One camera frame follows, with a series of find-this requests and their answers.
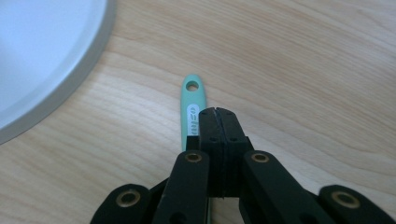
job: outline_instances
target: hanging hole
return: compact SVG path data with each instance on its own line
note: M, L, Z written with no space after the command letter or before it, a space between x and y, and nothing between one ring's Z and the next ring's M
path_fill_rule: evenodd
M359 208L361 203L357 198L343 191L335 191L332 193L332 199L347 208Z
M128 189L123 191L117 197L116 203L119 207L130 207L140 201L140 193L135 189Z
M268 162L270 160L266 155L261 153L256 153L251 155L251 159L253 159L256 162Z
M318 220L307 213L300 214L300 221L304 224L319 224Z
M198 162L202 160L202 156L196 153L190 153L186 155L186 160L189 162Z
M197 91L199 88L199 85L196 81L189 81L186 85L186 89L188 91Z
M170 224L184 224L187 222L186 216L182 213L174 213L170 218L169 218L169 223Z

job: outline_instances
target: wooden table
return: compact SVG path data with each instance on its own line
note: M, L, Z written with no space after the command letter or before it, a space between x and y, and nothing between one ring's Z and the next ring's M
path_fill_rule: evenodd
M394 1L119 1L88 79L0 146L1 223L89 223L114 188L153 187L180 146L183 78L236 113L303 185L353 188L396 218ZM212 223L243 223L236 199Z

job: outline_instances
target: plate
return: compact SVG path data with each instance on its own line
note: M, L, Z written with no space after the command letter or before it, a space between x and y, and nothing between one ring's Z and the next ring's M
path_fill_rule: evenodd
M110 37L115 1L0 2L0 144L73 93Z

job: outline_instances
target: table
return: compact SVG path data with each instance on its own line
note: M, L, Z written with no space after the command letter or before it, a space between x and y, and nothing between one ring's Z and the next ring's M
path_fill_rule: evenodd
M153 187L180 144L183 78L318 193L353 188L396 218L394 1L118 1L79 89L0 146L1 223L89 223L116 187ZM212 223L243 223L216 199Z

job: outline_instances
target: round white tray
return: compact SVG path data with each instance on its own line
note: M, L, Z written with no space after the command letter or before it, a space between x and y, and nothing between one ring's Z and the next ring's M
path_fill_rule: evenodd
M0 144L55 110L91 72L115 1L0 3Z

